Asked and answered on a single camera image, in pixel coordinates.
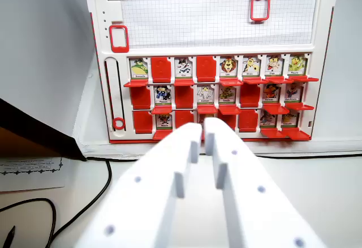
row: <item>cartoon dog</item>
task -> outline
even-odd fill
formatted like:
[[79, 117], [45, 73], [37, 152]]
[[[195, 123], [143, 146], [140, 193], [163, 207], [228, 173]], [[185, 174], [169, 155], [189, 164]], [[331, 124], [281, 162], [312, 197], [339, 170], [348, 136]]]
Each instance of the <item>cartoon dog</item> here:
[[202, 97], [203, 99], [212, 99], [213, 97], [213, 92], [209, 87], [202, 87], [197, 95], [199, 95], [200, 97]]
[[220, 99], [228, 99], [230, 98], [233, 94], [233, 92], [231, 91], [230, 87], [226, 87], [222, 90], [222, 93], [220, 94]]
[[248, 61], [245, 64], [243, 72], [256, 71], [259, 72], [259, 66], [255, 64], [257, 61], [254, 61], [252, 57], [248, 57]]
[[169, 100], [171, 99], [171, 94], [170, 92], [167, 90], [167, 86], [166, 85], [158, 85], [156, 88], [156, 93], [157, 96], [156, 98], [160, 99], [161, 97], [164, 100]]
[[266, 98], [276, 98], [276, 91], [279, 89], [276, 84], [266, 85], [264, 93], [266, 94]]
[[271, 115], [268, 111], [264, 110], [263, 116], [261, 116], [260, 121], [262, 123], [272, 122], [275, 115]]
[[158, 119], [163, 123], [164, 125], [169, 123], [170, 115], [158, 115]]
[[188, 74], [191, 71], [191, 66], [187, 62], [187, 58], [180, 58], [177, 68], [179, 68], [179, 74]]
[[289, 64], [289, 71], [299, 71], [304, 68], [304, 66], [305, 62], [303, 57], [293, 57], [292, 64]]
[[268, 71], [275, 71], [274, 68], [278, 68], [279, 66], [279, 56], [278, 55], [272, 55], [269, 58], [269, 64], [268, 64]]
[[236, 68], [236, 62], [232, 58], [226, 58], [221, 64], [221, 70], [224, 72], [232, 72]]

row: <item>guess who game board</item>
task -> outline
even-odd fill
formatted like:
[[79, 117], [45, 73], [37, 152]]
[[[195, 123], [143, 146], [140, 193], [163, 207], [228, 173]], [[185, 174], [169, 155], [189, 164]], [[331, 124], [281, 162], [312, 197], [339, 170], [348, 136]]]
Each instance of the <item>guess who game board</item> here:
[[310, 140], [335, 0], [87, 0], [110, 143]]

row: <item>white table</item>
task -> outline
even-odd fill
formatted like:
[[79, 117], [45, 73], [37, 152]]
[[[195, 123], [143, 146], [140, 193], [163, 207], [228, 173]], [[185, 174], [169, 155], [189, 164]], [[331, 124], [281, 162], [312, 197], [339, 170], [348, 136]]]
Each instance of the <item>white table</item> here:
[[[294, 207], [329, 247], [362, 246], [362, 157], [260, 160]], [[131, 165], [111, 163], [112, 184]], [[49, 198], [57, 207], [57, 230], [90, 202], [107, 180], [103, 161], [71, 161], [71, 166], [70, 184], [66, 187], [1, 194], [0, 207], [29, 198]], [[186, 192], [185, 200], [177, 204], [170, 246], [227, 247], [222, 195], [213, 186], [210, 157], [202, 156], [199, 164], [192, 165]], [[52, 247], [73, 247], [97, 207], [95, 204], [60, 234]], [[11, 227], [16, 225], [11, 248], [45, 247], [50, 223], [51, 209], [43, 202], [2, 212], [0, 245]]]

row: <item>character card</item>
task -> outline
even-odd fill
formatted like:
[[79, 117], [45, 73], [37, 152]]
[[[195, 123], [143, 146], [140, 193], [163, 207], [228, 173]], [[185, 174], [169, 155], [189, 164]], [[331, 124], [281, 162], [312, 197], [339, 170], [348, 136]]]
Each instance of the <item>character card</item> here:
[[192, 62], [188, 57], [175, 58], [175, 79], [191, 78]]
[[214, 117], [214, 114], [197, 114], [197, 123], [201, 124], [202, 129], [204, 129], [204, 120], [208, 117]]
[[278, 102], [281, 88], [277, 84], [265, 84], [262, 92], [262, 102]]
[[235, 96], [236, 96], [236, 88], [224, 87], [223, 85], [220, 85], [219, 104], [234, 104]]
[[266, 57], [265, 76], [280, 76], [283, 74], [283, 58], [280, 54]]
[[300, 102], [303, 88], [298, 83], [287, 84], [284, 102]]
[[260, 60], [257, 56], [246, 56], [243, 58], [243, 76], [259, 76]]
[[170, 114], [156, 115], [156, 129], [172, 129], [172, 116]]
[[220, 58], [220, 77], [232, 78], [236, 77], [238, 72], [238, 62], [232, 57]]
[[260, 128], [275, 128], [278, 115], [271, 115], [268, 111], [262, 110], [260, 117]]
[[284, 127], [297, 127], [298, 126], [298, 112], [290, 111], [288, 114], [282, 115], [282, 128]]
[[197, 86], [197, 104], [212, 105], [214, 104], [214, 88], [211, 85]]
[[167, 85], [154, 86], [154, 104], [171, 105], [171, 90]]
[[131, 79], [148, 78], [147, 63], [142, 58], [130, 58]]
[[289, 76], [304, 75], [307, 66], [307, 59], [303, 54], [291, 54], [289, 61]]

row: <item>white board frame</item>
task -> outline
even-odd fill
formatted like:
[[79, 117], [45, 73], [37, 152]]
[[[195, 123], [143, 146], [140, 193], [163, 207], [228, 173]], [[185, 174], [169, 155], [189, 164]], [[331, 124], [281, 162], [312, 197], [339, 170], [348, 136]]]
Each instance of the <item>white board frame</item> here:
[[[100, 66], [100, 75], [102, 81], [102, 90], [105, 102], [105, 111], [107, 126], [109, 129], [109, 139], [111, 140], [134, 140], [134, 139], [152, 139], [153, 134], [135, 134], [132, 120], [132, 111], [130, 109], [124, 110], [124, 118], [126, 120], [127, 131], [113, 130], [112, 115], [110, 108], [110, 96], [108, 86], [106, 85], [107, 76], [104, 68], [104, 60], [112, 57], [118, 61], [120, 65], [128, 64], [128, 57], [152, 57], [152, 56], [196, 56], [196, 55], [237, 55], [237, 54], [292, 54], [292, 53], [305, 53], [310, 54], [308, 60], [307, 75], [315, 78], [321, 78], [324, 57], [326, 52], [326, 45], [329, 35], [329, 25], [332, 9], [335, 0], [316, 0], [316, 12], [314, 13], [312, 42], [308, 45], [264, 45], [264, 46], [233, 46], [233, 47], [201, 47], [201, 48], [155, 48], [155, 49], [130, 49], [126, 54], [113, 53], [110, 49], [110, 41], [107, 38], [108, 31], [104, 30], [104, 26], [110, 26], [111, 21], [114, 19], [120, 20], [122, 17], [113, 11], [115, 0], [87, 0], [89, 12], [92, 14], [94, 35], [96, 39], [98, 61]], [[123, 79], [128, 79], [128, 68], [120, 68], [121, 84], [124, 84]], [[111, 85], [118, 84], [118, 77], [113, 73], [109, 75]], [[319, 82], [308, 83], [308, 90], [303, 96], [303, 101], [311, 106], [316, 107], [318, 93], [320, 89]], [[119, 87], [111, 87], [111, 92], [119, 92]], [[122, 87], [123, 105], [125, 108], [131, 107], [128, 88]], [[111, 96], [113, 104], [114, 117], [123, 117], [122, 107], [120, 106], [119, 96]], [[312, 126], [308, 126], [312, 121], [314, 124], [314, 115], [316, 110], [307, 110], [301, 112], [299, 127], [307, 134], [312, 134]], [[256, 133], [238, 133], [241, 138], [265, 138], [260, 132]]]

